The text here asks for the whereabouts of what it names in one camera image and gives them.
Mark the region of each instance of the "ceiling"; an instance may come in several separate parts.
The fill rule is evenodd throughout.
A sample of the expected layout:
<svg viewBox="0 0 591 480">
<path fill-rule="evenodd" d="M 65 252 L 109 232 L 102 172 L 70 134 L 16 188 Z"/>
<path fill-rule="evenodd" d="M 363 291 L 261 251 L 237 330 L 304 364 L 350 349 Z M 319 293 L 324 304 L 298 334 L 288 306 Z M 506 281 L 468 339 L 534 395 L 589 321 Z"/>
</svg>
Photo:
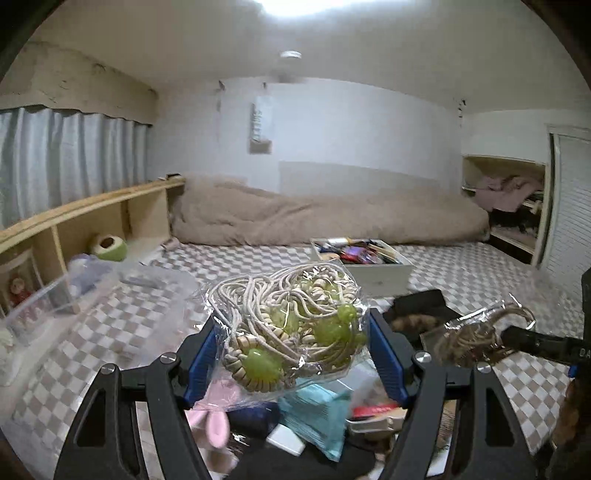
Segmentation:
<svg viewBox="0 0 591 480">
<path fill-rule="evenodd" d="M 79 50 L 156 90 L 288 69 L 448 108 L 466 99 L 468 112 L 591 109 L 573 60 L 521 0 L 364 0 L 292 18 L 270 16 L 253 0 L 66 0 L 33 39 Z M 280 60 L 283 50 L 303 57 Z"/>
</svg>

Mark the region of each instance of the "metal screw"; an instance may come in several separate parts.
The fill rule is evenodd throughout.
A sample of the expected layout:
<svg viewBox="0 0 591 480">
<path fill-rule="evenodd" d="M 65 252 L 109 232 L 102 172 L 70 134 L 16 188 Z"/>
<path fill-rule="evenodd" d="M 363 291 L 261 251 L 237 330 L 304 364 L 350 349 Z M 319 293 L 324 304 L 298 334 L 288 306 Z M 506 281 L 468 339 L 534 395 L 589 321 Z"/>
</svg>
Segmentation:
<svg viewBox="0 0 591 480">
<path fill-rule="evenodd" d="M 414 354 L 414 357 L 420 364 L 427 364 L 432 360 L 431 354 L 429 352 L 417 352 Z"/>
<path fill-rule="evenodd" d="M 177 354 L 174 352 L 163 353 L 162 355 L 160 355 L 160 361 L 164 365 L 171 364 L 171 363 L 177 361 Z"/>
<path fill-rule="evenodd" d="M 481 374 L 489 374 L 492 372 L 492 367 L 489 364 L 487 364 L 486 362 L 478 362 L 478 364 L 476 365 L 476 369 Z"/>
<path fill-rule="evenodd" d="M 115 371 L 115 366 L 113 364 L 104 364 L 100 368 L 100 373 L 103 375 L 109 375 Z"/>
</svg>

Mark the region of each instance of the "blue gripper pad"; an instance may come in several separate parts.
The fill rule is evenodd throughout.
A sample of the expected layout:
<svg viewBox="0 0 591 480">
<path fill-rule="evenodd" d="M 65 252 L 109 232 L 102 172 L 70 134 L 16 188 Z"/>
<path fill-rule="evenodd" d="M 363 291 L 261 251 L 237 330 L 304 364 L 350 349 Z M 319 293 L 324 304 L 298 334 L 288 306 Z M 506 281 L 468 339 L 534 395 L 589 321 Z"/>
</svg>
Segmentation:
<svg viewBox="0 0 591 480">
<path fill-rule="evenodd" d="M 369 315 L 369 353 L 388 397 L 406 408 L 410 398 L 404 386 L 404 371 L 378 322 L 371 314 Z"/>
<path fill-rule="evenodd" d="M 209 385 L 209 371 L 215 364 L 216 353 L 216 332 L 215 329 L 211 329 L 189 369 L 189 385 L 183 395 L 189 405 L 193 405 L 205 396 Z"/>
</svg>

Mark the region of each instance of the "beige blanket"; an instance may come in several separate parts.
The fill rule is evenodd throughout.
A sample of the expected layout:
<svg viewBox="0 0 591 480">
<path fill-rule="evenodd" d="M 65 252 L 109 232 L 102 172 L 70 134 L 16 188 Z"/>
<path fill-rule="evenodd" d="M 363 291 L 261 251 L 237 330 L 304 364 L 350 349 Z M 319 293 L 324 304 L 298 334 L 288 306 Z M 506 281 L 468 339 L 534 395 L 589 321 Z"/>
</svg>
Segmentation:
<svg viewBox="0 0 591 480">
<path fill-rule="evenodd" d="M 175 236 L 204 245 L 291 245 L 341 236 L 441 245 L 488 234 L 488 214 L 471 200 L 423 190 L 286 197 L 230 181 L 188 179 L 173 211 Z"/>
</svg>

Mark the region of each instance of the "teal package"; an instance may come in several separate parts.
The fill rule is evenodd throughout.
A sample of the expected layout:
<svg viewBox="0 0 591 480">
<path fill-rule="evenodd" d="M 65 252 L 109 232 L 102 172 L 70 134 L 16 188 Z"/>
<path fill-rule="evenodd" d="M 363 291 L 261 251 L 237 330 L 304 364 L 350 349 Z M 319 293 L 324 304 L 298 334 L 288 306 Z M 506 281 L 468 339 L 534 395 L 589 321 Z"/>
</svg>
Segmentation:
<svg viewBox="0 0 591 480">
<path fill-rule="evenodd" d="M 350 391 L 335 393 L 310 385 L 279 399 L 281 423 L 338 462 L 345 445 L 350 402 Z"/>
</svg>

